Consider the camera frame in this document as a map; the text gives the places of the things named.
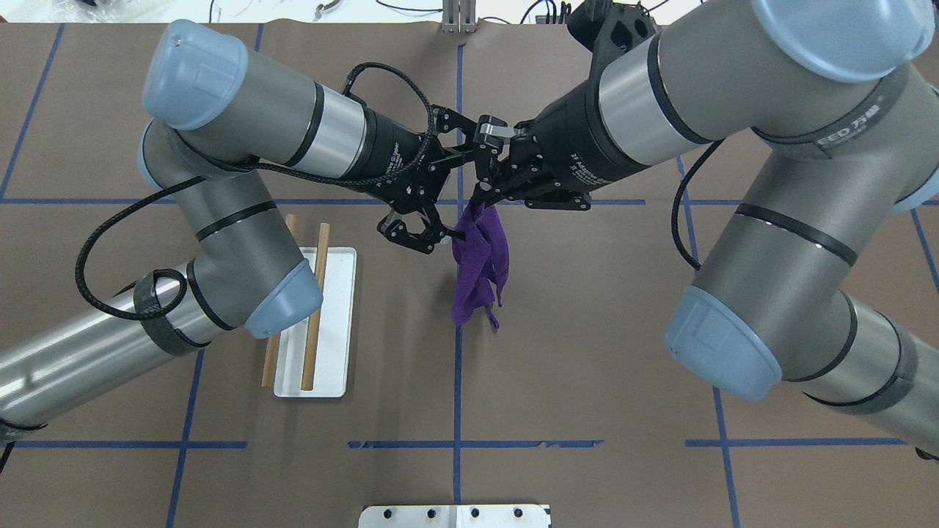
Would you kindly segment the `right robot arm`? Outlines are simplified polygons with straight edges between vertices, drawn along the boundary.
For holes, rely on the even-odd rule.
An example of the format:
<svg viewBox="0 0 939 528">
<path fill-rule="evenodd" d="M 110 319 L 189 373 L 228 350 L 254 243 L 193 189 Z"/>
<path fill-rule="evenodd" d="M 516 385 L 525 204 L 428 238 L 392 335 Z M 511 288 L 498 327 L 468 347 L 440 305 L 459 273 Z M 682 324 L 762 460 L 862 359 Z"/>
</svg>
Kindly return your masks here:
<svg viewBox="0 0 939 528">
<path fill-rule="evenodd" d="M 709 384 L 797 384 L 937 458 L 937 350 L 841 284 L 875 231 L 937 194 L 937 90 L 913 66 L 930 1 L 708 1 L 658 30 L 586 1 L 589 77 L 523 122 L 472 201 L 584 210 L 589 194 L 749 130 L 770 156 L 663 334 Z"/>
</svg>

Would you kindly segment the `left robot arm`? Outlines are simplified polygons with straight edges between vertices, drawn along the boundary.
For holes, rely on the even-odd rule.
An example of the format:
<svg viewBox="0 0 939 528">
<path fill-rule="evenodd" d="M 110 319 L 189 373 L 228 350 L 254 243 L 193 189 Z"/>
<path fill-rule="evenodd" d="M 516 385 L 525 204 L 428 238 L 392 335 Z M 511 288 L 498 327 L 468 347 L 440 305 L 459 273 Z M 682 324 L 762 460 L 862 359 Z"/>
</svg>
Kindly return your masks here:
<svg viewBox="0 0 939 528">
<path fill-rule="evenodd" d="M 78 251 L 74 278 L 89 309 L 2 354 L 2 442 L 238 328 L 265 339 L 305 320 L 323 301 L 308 258 L 289 233 L 263 170 L 346 188 L 390 206 L 378 230 L 431 253 L 455 236 L 436 210 L 450 171 L 472 144 L 440 137 L 476 124 L 429 103 L 412 131 L 286 67 L 237 37 L 189 20 L 161 34 L 145 77 L 151 116 L 137 163 L 154 187 L 106 220 Z M 107 230 L 170 197 L 199 253 L 146 271 L 113 298 L 98 298 L 85 267 Z"/>
</svg>

